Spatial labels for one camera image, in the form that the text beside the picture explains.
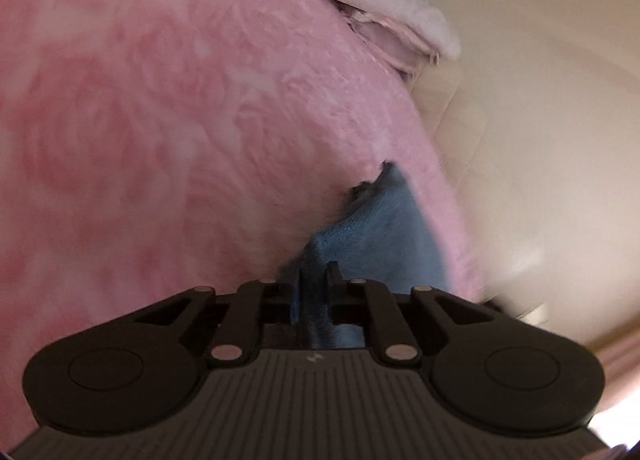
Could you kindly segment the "blue denim jeans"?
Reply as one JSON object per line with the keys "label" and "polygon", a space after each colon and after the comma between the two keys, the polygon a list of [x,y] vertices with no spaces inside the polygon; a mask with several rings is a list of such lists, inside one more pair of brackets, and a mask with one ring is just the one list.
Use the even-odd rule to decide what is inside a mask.
{"label": "blue denim jeans", "polygon": [[326,272],[332,263],[345,280],[375,280],[395,294],[408,295],[419,285],[451,290],[444,255],[409,181],[392,162],[382,164],[375,180],[353,187],[337,220],[280,269],[280,279],[294,285],[297,342],[307,350],[364,345],[355,324],[330,321]]}

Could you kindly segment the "pink floral blanket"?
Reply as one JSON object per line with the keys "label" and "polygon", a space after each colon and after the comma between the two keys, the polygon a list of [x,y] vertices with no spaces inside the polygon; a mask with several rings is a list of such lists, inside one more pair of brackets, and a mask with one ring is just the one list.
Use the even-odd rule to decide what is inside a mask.
{"label": "pink floral blanket", "polygon": [[273,276],[399,165],[457,295],[482,280],[400,76],[327,0],[1,0],[1,446],[41,347]]}

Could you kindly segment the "pink patterned curtain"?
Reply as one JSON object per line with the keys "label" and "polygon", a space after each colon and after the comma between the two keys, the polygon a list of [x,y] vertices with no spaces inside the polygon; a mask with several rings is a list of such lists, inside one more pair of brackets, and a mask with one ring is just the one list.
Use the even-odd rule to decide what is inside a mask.
{"label": "pink patterned curtain", "polygon": [[605,374],[597,412],[613,408],[639,388],[639,326],[610,335],[594,350]]}

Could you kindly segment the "white quilted headboard cushion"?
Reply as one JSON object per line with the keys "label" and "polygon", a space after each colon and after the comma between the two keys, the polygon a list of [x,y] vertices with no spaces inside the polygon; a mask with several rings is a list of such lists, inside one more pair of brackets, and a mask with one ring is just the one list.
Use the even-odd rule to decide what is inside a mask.
{"label": "white quilted headboard cushion", "polygon": [[555,324],[639,310],[639,137],[583,105],[484,104],[459,65],[412,97],[463,206],[488,293]]}

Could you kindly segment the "pink folded pillowcases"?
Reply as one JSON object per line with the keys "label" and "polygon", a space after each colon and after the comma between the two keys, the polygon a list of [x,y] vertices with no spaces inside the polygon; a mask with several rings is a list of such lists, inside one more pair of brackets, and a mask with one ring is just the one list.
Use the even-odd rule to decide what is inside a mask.
{"label": "pink folded pillowcases", "polygon": [[439,52],[403,23],[349,7],[343,8],[341,15],[372,53],[404,82],[413,82],[428,64],[439,62]]}

